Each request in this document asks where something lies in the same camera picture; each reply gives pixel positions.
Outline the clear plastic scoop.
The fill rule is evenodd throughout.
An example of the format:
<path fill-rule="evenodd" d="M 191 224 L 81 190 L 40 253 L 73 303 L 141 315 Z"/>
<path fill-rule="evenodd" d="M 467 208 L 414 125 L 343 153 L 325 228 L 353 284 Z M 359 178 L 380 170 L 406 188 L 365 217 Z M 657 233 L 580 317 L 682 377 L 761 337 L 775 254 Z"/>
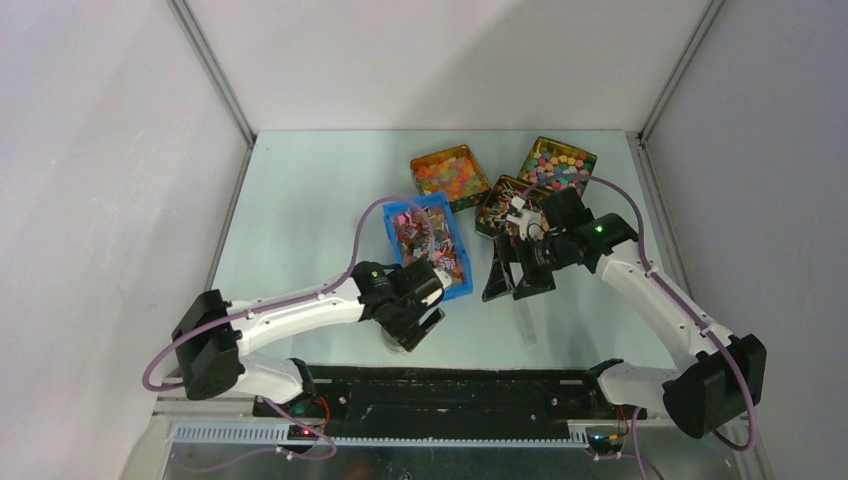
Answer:
<path fill-rule="evenodd" d="M 514 307 L 515 319 L 524 344 L 535 345 L 537 343 L 537 334 L 527 300 L 516 301 Z"/>

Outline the clear plastic jar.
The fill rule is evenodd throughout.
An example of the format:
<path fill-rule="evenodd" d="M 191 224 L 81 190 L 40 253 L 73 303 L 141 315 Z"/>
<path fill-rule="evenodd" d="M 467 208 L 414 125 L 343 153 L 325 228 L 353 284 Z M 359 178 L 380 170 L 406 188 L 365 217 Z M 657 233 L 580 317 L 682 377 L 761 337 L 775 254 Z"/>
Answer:
<path fill-rule="evenodd" d="M 388 332 L 381 330 L 380 336 L 381 336 L 381 340 L 382 340 L 383 344 L 390 351 L 393 351 L 393 352 L 396 352 L 396 353 L 405 352 L 404 347 L 395 338 L 393 338 Z"/>

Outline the blue plastic candy bin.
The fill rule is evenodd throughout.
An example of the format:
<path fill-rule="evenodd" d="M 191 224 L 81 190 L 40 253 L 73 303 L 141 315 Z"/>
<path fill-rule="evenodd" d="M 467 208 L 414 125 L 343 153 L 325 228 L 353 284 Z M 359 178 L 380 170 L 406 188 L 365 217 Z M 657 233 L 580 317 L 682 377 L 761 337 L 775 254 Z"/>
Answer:
<path fill-rule="evenodd" d="M 420 207 L 405 202 L 383 206 L 387 236 L 398 262 L 406 266 L 426 258 L 435 269 L 451 277 L 445 301 L 470 295 L 473 291 L 469 255 L 447 196 L 442 192 L 413 199 Z"/>

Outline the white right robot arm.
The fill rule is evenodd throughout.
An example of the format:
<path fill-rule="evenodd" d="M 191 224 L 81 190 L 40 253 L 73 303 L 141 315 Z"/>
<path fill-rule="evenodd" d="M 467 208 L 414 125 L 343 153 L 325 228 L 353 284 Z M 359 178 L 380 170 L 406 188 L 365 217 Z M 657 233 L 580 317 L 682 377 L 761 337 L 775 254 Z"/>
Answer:
<path fill-rule="evenodd" d="M 753 334 L 739 337 L 700 308 L 651 260 L 643 224 L 616 213 L 600 217 L 567 188 L 530 209 L 511 194 L 505 221 L 517 233 L 494 240 L 494 260 L 482 298 L 523 300 L 555 290 L 553 274 L 582 266 L 611 286 L 650 327 L 670 355 L 670 368 L 605 361 L 581 392 L 585 411 L 606 418 L 620 405 L 668 416 L 691 438 L 717 433 L 751 415 L 761 400 L 767 350 Z"/>

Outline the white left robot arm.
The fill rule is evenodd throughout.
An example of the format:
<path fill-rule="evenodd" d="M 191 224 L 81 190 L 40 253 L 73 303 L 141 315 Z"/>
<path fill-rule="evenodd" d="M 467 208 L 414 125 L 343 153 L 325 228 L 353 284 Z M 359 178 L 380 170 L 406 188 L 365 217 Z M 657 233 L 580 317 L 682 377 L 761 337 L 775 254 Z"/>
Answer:
<path fill-rule="evenodd" d="M 362 261 L 338 285 L 290 298 L 227 301 L 219 290 L 206 291 L 172 332 L 185 396 L 202 401 L 244 393 L 304 416 L 316 403 L 306 363 L 273 359 L 262 348 L 324 327 L 374 321 L 410 352 L 443 319 L 438 305 L 451 283 L 448 272 L 419 259 L 407 266 Z"/>

